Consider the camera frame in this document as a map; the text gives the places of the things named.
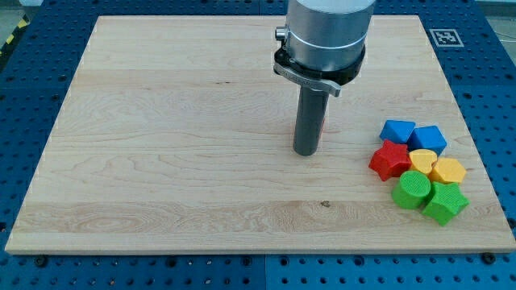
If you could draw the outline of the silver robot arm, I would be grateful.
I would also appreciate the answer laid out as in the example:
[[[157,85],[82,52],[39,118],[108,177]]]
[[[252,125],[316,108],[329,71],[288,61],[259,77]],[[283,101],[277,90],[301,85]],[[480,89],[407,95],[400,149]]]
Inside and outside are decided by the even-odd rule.
[[[361,58],[375,0],[289,0],[277,27],[290,58],[304,68],[332,72]]]

